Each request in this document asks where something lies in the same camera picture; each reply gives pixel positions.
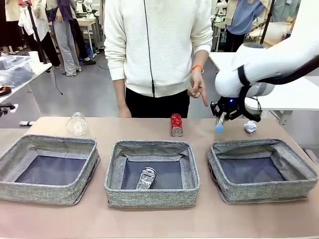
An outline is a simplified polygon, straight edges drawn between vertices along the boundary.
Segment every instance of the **gray fabric bin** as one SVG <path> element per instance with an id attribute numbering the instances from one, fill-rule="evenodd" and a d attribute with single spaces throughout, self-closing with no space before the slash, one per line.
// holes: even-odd
<path id="1" fill-rule="evenodd" d="M 142 169 L 157 176 L 150 189 L 136 190 Z M 190 145 L 178 141 L 118 141 L 105 178 L 112 207 L 189 207 L 196 203 L 199 177 Z"/>
<path id="2" fill-rule="evenodd" d="M 0 199 L 73 205 L 99 163 L 96 141 L 26 135 L 0 158 Z"/>
<path id="3" fill-rule="evenodd" d="M 318 182 L 316 171 L 279 139 L 216 142 L 208 162 L 226 203 L 305 199 Z"/>

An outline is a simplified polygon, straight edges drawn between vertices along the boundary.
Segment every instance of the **hand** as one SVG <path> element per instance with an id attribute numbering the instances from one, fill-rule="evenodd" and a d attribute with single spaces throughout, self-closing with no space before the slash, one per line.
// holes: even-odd
<path id="1" fill-rule="evenodd" d="M 63 17 L 62 17 L 62 13 L 61 13 L 61 11 L 60 11 L 60 9 L 58 8 L 58 10 L 56 11 L 56 20 L 58 21 L 58 22 L 63 22 Z"/>
<path id="2" fill-rule="evenodd" d="M 40 18 L 40 9 L 38 9 L 38 8 L 36 8 L 35 10 L 34 10 L 34 15 L 35 15 L 35 17 L 36 18 Z"/>
<path id="3" fill-rule="evenodd" d="M 127 106 L 119 108 L 119 118 L 132 118 L 131 112 Z"/>
<path id="4" fill-rule="evenodd" d="M 207 107 L 207 95 L 206 95 L 206 86 L 203 80 L 201 69 L 195 68 L 192 73 L 190 74 L 190 83 L 192 88 L 187 89 L 187 93 L 189 96 L 197 99 L 202 96 L 204 105 Z"/>

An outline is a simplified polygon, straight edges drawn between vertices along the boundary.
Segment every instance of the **storage bin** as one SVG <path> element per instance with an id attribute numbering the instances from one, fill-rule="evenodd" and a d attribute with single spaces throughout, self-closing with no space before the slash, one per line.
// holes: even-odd
<path id="1" fill-rule="evenodd" d="M 318 174 L 280 139 L 216 142 L 208 156 L 226 203 L 305 199 Z"/>
<path id="2" fill-rule="evenodd" d="M 140 174 L 151 167 L 157 176 L 146 190 L 136 190 Z M 189 207 L 196 203 L 199 177 L 190 145 L 178 141 L 118 141 L 105 178 L 113 207 Z"/>
<path id="3" fill-rule="evenodd" d="M 18 87 L 33 76 L 30 56 L 0 56 L 0 85 Z"/>
<path id="4" fill-rule="evenodd" d="M 0 199 L 73 205 L 98 165 L 96 141 L 26 135 L 0 158 Z"/>

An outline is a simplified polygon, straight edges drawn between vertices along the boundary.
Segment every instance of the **red soda can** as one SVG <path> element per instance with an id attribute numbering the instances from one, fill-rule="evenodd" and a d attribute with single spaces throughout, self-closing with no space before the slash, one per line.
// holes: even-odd
<path id="1" fill-rule="evenodd" d="M 173 114 L 170 118 L 171 121 L 171 135 L 174 137 L 181 137 L 183 134 L 183 127 L 181 125 L 181 116 L 179 114 Z"/>

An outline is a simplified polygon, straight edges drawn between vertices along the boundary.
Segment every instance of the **paper cup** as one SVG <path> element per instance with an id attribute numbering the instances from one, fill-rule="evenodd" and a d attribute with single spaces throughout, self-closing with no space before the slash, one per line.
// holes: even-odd
<path id="1" fill-rule="evenodd" d="M 37 51 L 30 51 L 29 55 L 34 64 L 40 64 L 39 53 Z"/>

